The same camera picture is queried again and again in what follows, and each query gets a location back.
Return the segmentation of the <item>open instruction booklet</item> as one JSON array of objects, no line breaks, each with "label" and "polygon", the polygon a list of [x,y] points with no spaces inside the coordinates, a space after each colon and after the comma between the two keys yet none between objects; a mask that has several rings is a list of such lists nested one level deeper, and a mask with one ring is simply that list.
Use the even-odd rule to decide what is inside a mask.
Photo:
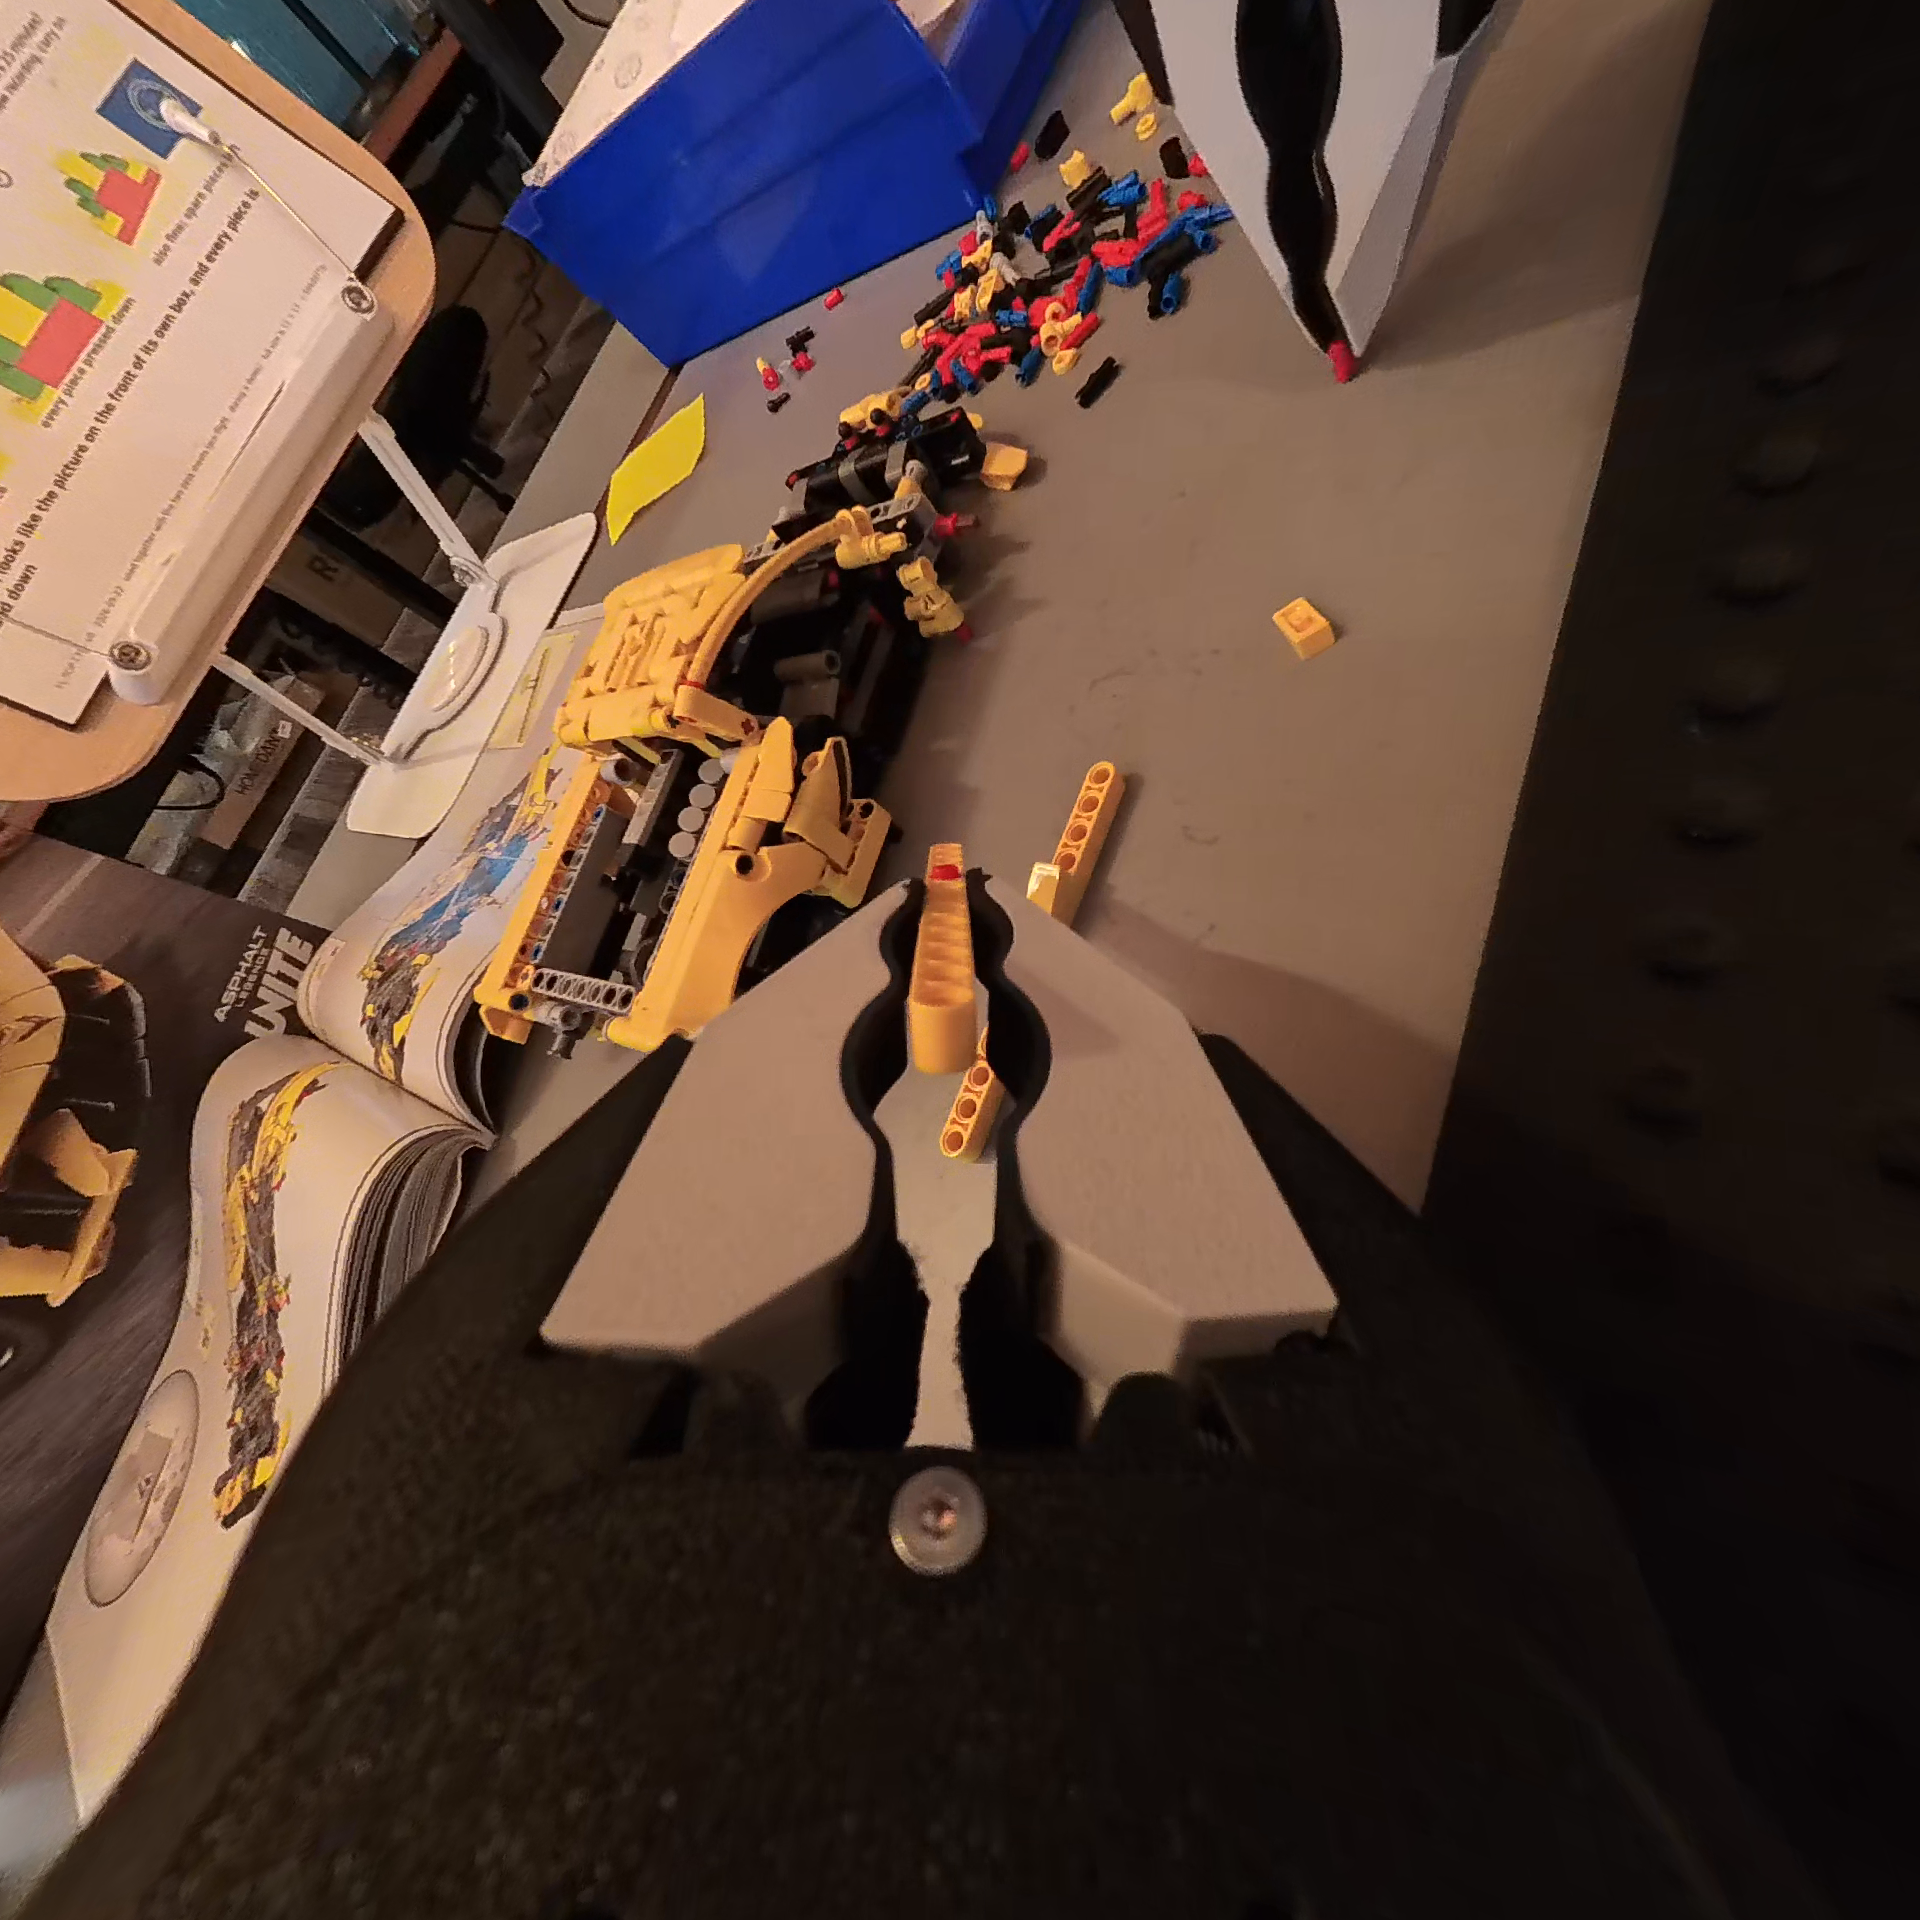
[{"label": "open instruction booklet", "polygon": [[298,1029],[252,1038],[197,1111],[176,1331],[61,1572],[2,1728],[51,1739],[77,1833],[180,1693],[300,1436],[446,1230],[493,1143],[478,987],[584,754],[553,707],[597,611],[534,651],[515,748],[309,956]]}]

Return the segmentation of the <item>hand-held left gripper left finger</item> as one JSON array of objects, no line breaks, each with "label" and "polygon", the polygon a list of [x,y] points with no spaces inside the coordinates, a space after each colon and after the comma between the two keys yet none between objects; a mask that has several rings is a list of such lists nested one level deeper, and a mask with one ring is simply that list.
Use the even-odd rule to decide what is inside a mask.
[{"label": "hand-held left gripper left finger", "polygon": [[905,1448],[922,1282],[878,1099],[922,914],[902,883],[690,1046],[543,1341],[762,1383],[812,1448]]}]

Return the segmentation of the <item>yellow paper sheet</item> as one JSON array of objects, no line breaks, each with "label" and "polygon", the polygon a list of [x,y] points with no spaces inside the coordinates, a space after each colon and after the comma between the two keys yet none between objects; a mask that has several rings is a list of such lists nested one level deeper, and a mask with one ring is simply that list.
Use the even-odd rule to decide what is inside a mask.
[{"label": "yellow paper sheet", "polygon": [[708,405],[695,396],[674,414],[666,414],[642,442],[627,450],[621,466],[609,471],[604,533],[606,542],[621,542],[632,519],[659,504],[666,494],[681,487],[706,459],[708,446]]}]

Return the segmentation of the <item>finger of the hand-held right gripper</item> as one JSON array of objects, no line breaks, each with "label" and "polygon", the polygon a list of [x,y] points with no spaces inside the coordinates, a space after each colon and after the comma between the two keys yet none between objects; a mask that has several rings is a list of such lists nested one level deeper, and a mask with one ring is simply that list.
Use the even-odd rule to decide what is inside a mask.
[{"label": "finger of the hand-held right gripper", "polygon": [[1395,293],[1430,181],[1499,36],[1495,12],[1499,3],[1335,3],[1324,287],[1353,361],[1369,354]]},{"label": "finger of the hand-held right gripper", "polygon": [[1328,290],[1335,190],[1324,159],[1337,103],[1331,3],[1155,3],[1174,115],[1321,354],[1343,345]]}]

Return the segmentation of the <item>blue storage bin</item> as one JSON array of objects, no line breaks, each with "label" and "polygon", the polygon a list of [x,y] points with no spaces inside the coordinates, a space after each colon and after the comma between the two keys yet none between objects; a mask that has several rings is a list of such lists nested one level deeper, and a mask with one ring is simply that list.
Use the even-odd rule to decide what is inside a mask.
[{"label": "blue storage bin", "polygon": [[1077,3],[987,3],[934,81],[849,147],[743,167],[609,138],[543,188],[521,183],[506,230],[664,367],[970,226],[1081,12]]}]

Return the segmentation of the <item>yellow black brick car model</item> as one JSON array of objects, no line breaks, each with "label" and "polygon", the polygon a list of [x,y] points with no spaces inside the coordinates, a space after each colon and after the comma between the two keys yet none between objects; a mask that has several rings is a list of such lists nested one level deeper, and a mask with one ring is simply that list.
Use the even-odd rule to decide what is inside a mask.
[{"label": "yellow black brick car model", "polygon": [[939,553],[958,487],[1028,449],[963,405],[872,402],[786,476],[757,545],[632,575],[554,711],[553,824],[474,987],[498,1042],[695,1038],[859,913],[898,839],[878,804],[939,639],[973,636]]}]

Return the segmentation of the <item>long yellow brick beam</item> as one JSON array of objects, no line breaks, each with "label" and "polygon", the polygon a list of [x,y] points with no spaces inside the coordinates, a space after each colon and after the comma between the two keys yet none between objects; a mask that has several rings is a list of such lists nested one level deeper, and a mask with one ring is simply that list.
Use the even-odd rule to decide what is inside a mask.
[{"label": "long yellow brick beam", "polygon": [[[1073,925],[1118,824],[1127,781],[1112,761],[1094,761],[1077,786],[1068,824],[1056,854],[1028,871],[1024,900],[1052,921]],[[973,1066],[965,1069],[947,1119],[939,1128],[939,1154],[947,1162],[980,1162],[991,1143],[1003,1108],[1003,1082],[989,1066],[989,1026],[980,1029]]]}]

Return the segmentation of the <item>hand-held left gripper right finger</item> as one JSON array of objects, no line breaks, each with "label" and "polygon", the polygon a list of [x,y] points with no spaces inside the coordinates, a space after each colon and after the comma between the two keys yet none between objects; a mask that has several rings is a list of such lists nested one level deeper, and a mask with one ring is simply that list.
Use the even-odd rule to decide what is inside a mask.
[{"label": "hand-held left gripper right finger", "polygon": [[1007,1087],[977,1262],[977,1425],[1090,1425],[1335,1324],[1335,1289],[1185,1013],[977,876]]}]

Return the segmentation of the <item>grey desk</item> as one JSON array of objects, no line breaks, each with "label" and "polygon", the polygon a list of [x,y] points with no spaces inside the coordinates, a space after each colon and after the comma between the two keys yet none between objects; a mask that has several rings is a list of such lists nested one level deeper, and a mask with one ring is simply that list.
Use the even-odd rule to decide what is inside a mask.
[{"label": "grey desk", "polygon": [[[977,639],[892,772],[1008,883],[1131,792],[1081,932],[1232,1036],[1404,1201],[1428,1188],[1703,3],[1511,3],[1353,385],[1241,241],[1124,372],[991,405],[1039,454]],[[1308,599],[1335,648],[1297,660]]]}]

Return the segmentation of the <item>pile of small brick pins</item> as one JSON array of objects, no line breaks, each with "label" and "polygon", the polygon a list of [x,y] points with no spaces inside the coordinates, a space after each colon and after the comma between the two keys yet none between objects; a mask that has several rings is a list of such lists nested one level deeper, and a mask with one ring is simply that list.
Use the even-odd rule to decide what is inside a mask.
[{"label": "pile of small brick pins", "polygon": [[1194,273],[1235,212],[1147,76],[1131,79],[1106,122],[1138,147],[1112,167],[1094,157],[1094,129],[1065,111],[1011,151],[1007,197],[982,203],[937,262],[934,301],[902,331],[906,368],[883,413],[911,420],[1003,376],[1031,385],[1084,372],[1088,381],[1106,305],[1132,299],[1147,324],[1189,306]]}]

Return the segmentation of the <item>black toy car box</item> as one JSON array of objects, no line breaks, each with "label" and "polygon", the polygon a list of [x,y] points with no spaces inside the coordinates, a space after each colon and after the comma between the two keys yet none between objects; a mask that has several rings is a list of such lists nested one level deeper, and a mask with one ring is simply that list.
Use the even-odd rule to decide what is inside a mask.
[{"label": "black toy car box", "polygon": [[38,834],[2,849],[2,1707],[176,1324],[201,1095],[306,1036],[319,947]]}]

